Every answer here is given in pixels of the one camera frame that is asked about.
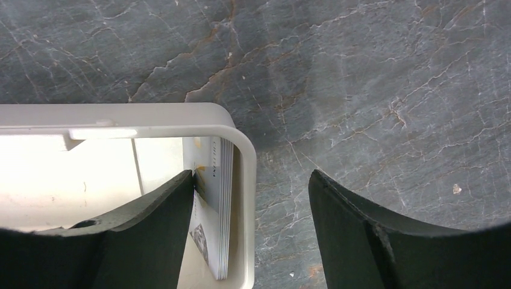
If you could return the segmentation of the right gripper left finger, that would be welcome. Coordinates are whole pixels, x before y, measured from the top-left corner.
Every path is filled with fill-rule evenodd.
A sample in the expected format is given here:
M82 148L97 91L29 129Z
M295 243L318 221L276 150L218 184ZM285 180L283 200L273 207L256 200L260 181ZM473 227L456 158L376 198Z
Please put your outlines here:
M2 288L176 288L193 207L184 170L69 229L1 229Z

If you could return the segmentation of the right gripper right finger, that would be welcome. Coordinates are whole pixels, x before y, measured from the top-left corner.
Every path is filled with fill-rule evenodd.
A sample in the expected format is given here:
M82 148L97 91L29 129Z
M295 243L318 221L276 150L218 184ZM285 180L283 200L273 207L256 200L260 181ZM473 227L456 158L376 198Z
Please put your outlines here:
M509 288L510 224L463 231L391 211L314 170L310 207L328 288Z

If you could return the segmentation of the white card stack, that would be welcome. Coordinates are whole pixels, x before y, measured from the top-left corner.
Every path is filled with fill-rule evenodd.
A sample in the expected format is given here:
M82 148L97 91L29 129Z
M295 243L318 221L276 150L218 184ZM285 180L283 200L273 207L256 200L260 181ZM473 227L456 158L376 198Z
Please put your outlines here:
M183 166L194 180L189 234L217 280L228 275L233 155L224 138L183 138Z

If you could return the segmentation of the white plastic tray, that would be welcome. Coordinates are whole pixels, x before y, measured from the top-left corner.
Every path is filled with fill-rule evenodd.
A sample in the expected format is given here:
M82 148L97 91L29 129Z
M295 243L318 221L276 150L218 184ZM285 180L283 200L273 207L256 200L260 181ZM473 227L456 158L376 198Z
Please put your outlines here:
M256 152L213 103L1 106L1 229L69 229L182 171L183 138L234 146L228 275L217 280L188 230L176 288L252 288Z

